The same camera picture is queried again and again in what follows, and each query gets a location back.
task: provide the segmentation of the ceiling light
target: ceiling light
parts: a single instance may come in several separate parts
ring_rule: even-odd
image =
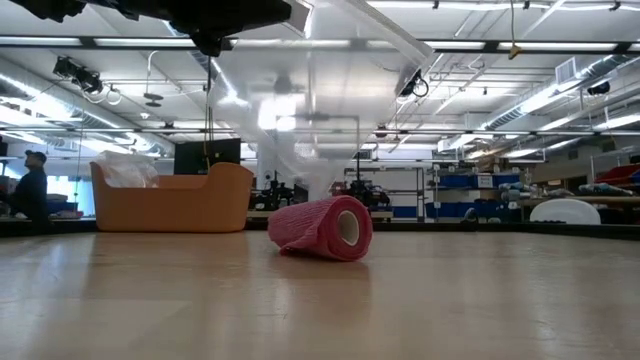
[[[594,126],[593,129],[594,130],[610,130],[610,129],[615,129],[617,127],[626,126],[637,121],[640,121],[640,115],[634,114],[634,115],[611,119],[600,125]]]
[[[82,42],[74,37],[0,36],[0,45],[82,46]]]
[[[545,131],[538,135],[546,136],[593,136],[593,131]]]
[[[17,110],[0,105],[0,122],[11,125],[44,125],[44,118],[29,116]]]
[[[26,142],[30,142],[33,144],[45,145],[46,143],[37,136],[32,135],[31,133],[12,133],[7,131],[0,131],[0,135],[8,136],[13,139],[18,139]]]
[[[516,158],[516,157],[527,156],[527,155],[535,153],[538,150],[540,150],[540,149],[520,149],[520,150],[515,150],[515,151],[512,151],[510,153],[505,154],[504,157]]]
[[[545,126],[541,127],[541,128],[540,128],[540,129],[538,129],[538,130],[540,130],[540,131],[547,131],[547,130],[555,129],[555,128],[557,128],[557,127],[560,127],[560,126],[562,126],[562,125],[564,125],[564,124],[567,124],[567,123],[570,123],[570,122],[571,122],[571,119],[569,119],[569,118],[562,118],[562,119],[558,119],[558,120],[556,120],[556,121],[552,121],[552,122],[548,123],[547,125],[545,125]]]
[[[425,44],[438,50],[481,50],[483,41],[425,41]]]
[[[285,39],[239,39],[236,49],[312,49],[346,48],[349,40],[285,40]]]
[[[145,133],[167,133],[167,129],[142,129],[141,132],[145,132]],[[200,133],[200,129],[180,129],[180,128],[174,128],[171,129],[170,132],[172,134],[174,133],[184,133],[184,134],[195,134],[195,133]]]
[[[565,140],[565,141],[562,141],[562,142],[559,142],[559,143],[557,143],[557,144],[554,144],[554,145],[549,146],[549,147],[547,148],[547,150],[555,150],[555,149],[559,149],[559,148],[561,148],[561,147],[563,147],[563,146],[567,146],[567,145],[569,145],[569,144],[571,144],[571,143],[574,143],[574,142],[576,142],[576,141],[578,141],[578,139]]]
[[[260,104],[258,126],[263,130],[291,131],[296,128],[296,99],[292,96],[276,96]]]
[[[110,46],[131,46],[131,47],[176,47],[176,48],[191,48],[195,47],[195,44],[189,38],[96,38],[94,39],[96,45],[110,47]]]
[[[479,157],[481,157],[481,156],[485,156],[485,155],[487,155],[487,154],[488,154],[488,153],[487,153],[486,151],[484,151],[484,150],[480,150],[480,151],[472,152],[472,153],[471,153],[467,158],[469,158],[469,159],[475,159],[475,158],[479,158]]]
[[[608,51],[615,49],[616,43],[556,43],[556,42],[522,42],[516,43],[522,50],[572,50],[572,51]],[[502,42],[498,50],[510,50],[510,42]]]
[[[529,135],[529,131],[509,131],[509,130],[474,130],[474,134],[489,134],[489,135],[506,135],[506,136],[520,136]]]
[[[60,121],[60,122],[80,122],[84,119],[82,118],[39,118],[44,121],[52,122],[52,121]]]
[[[32,99],[29,101],[22,99],[11,99],[10,102],[16,102],[21,106],[35,110],[36,112],[49,116],[49,117],[61,117],[66,118],[72,115],[72,111],[66,104],[60,102],[58,99],[45,94],[42,90],[33,88],[20,81],[14,80],[4,74],[0,74],[0,80],[6,81],[9,84],[17,87],[18,89],[27,93]]]

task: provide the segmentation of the shelf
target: shelf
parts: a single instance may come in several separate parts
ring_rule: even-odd
[[[437,188],[432,187],[432,188],[425,188],[425,190],[430,190],[430,191],[469,191],[469,190],[489,190],[489,191],[500,191],[500,189],[496,189],[496,188],[476,188],[476,187],[462,187],[462,188],[458,188],[458,187],[443,187],[443,186],[438,186]]]

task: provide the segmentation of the ductwork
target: ductwork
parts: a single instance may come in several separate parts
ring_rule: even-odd
[[[635,56],[609,55],[585,66],[580,71],[577,71],[572,78],[563,81],[562,84],[557,84],[555,81],[547,82],[527,94],[520,96],[518,100],[514,101],[511,105],[491,113],[487,117],[487,120],[480,126],[480,129],[496,130],[501,126],[559,100],[562,96],[578,88],[592,86],[603,76],[637,59]],[[461,141],[450,142],[450,144],[454,143],[459,144]]]
[[[603,109],[611,107],[611,106],[615,106],[616,104],[619,104],[623,101],[628,101],[629,99],[635,97],[635,96],[639,96],[640,95],[640,87],[636,87],[632,90],[626,91],[623,94],[620,94],[618,96],[609,98],[603,102],[597,103],[595,105],[592,105],[588,108],[585,108],[583,110],[580,110],[578,112],[575,112],[571,115],[568,115],[562,119],[558,119],[555,122],[561,122],[561,123],[569,123],[572,121],[576,121],[579,119],[584,119],[589,117],[589,115],[593,115],[595,113],[600,113],[603,111]],[[507,141],[503,144],[499,144],[497,146],[495,146],[495,148],[491,151],[488,151],[486,153],[486,155],[492,155],[492,156],[499,156],[499,154],[513,148],[516,145],[519,145],[521,147],[527,147],[527,148],[535,148],[536,144],[538,143],[538,141],[540,141],[542,143],[542,145],[544,145],[544,143],[548,143],[548,144],[553,144],[562,140],[567,140],[568,137],[566,136],[553,136],[553,137],[545,137],[544,142],[541,140],[541,137],[539,136],[534,136],[534,135],[530,135],[530,136],[526,136],[526,137],[520,137],[518,140],[510,140]]]
[[[609,112],[609,119],[614,119],[614,118],[620,118],[620,117],[624,117],[624,116],[629,116],[629,115],[637,115],[640,114],[640,104],[635,104],[629,107],[624,107],[622,109],[618,109],[616,111],[611,111]],[[604,124],[606,121],[600,122],[598,124],[595,124],[593,127],[597,128],[598,125]],[[560,143],[562,141],[568,141],[568,140],[576,140],[577,144],[577,140],[580,139],[585,139],[588,137],[582,136],[582,137],[570,137],[570,136],[551,136],[551,137],[545,137],[545,138],[541,138],[541,137],[536,137],[531,139],[530,141],[526,142],[526,148],[532,148],[532,149],[547,149],[547,152],[553,151],[553,150],[559,150],[558,149],[549,149],[550,146]]]
[[[0,87],[5,94],[0,96],[16,97],[24,101],[33,102],[36,110],[52,117],[80,117],[84,118],[85,127],[97,128],[138,128],[139,126],[127,121],[100,106],[90,103],[82,96],[75,95],[51,82],[36,76],[29,71],[0,58]],[[157,145],[168,156],[173,155],[174,145],[170,141],[154,134],[136,134],[149,144]]]

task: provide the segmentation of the orange basket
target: orange basket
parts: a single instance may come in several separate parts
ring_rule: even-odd
[[[114,188],[91,163],[96,220],[101,231],[228,233],[247,220],[253,173],[218,163],[208,176],[160,176],[158,188]]]

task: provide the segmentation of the person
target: person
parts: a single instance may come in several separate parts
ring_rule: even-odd
[[[31,150],[26,151],[25,155],[27,159],[24,166],[29,173],[20,179],[13,194],[0,193],[0,201],[9,204],[13,215],[21,212],[36,227],[48,228],[51,224],[47,211],[47,174],[44,172],[47,156]]]

